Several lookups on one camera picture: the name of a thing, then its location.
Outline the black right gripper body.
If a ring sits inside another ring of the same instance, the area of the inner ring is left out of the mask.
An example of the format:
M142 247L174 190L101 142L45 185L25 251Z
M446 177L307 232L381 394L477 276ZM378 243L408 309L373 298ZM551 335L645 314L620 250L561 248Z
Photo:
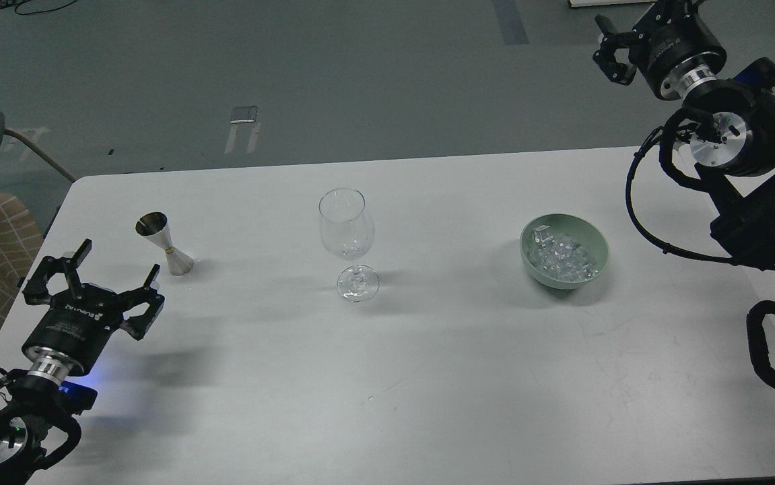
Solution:
M689 59L697 58L713 74L720 73L728 59L697 10L646 10L632 32L642 35L632 46L632 63L661 100L682 96L671 74Z

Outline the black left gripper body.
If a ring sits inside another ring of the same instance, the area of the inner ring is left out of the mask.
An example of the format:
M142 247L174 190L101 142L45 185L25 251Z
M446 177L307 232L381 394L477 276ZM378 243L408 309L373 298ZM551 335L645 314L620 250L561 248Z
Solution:
M49 294L39 284L27 284L24 300L48 310L22 346L24 356L36 361L51 353L70 365L69 374L84 377L94 368L115 331L122 329L140 341L148 332L148 311L126 317L125 313L148 304L148 285L117 294L94 284L79 284L76 291Z

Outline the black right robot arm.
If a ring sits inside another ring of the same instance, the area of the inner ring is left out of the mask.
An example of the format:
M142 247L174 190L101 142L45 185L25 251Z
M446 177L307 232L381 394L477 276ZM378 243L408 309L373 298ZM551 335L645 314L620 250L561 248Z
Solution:
M699 6L655 1L626 32L605 15L595 17L601 34L593 61L609 81L627 86L641 73L656 98L681 101L634 154L625 187L628 217L665 254L775 271L775 63L762 57L732 79L720 79L728 55L701 20ZM633 183L652 147L667 177L712 200L718 215L710 235L725 257L687 251L640 223ZM768 315L775 315L775 301L757 302L745 328L753 370L775 389L764 327Z

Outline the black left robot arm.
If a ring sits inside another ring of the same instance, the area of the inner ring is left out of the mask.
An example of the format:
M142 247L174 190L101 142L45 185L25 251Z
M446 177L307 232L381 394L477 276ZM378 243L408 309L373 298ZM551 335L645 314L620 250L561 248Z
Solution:
M143 339L164 306L160 265L120 294L83 282L77 270L91 248L87 239L72 255L42 258L24 283L25 302L46 312L22 347L30 367L0 371L0 484L25 484L76 448L77 417L98 396L76 378L89 375L116 331Z

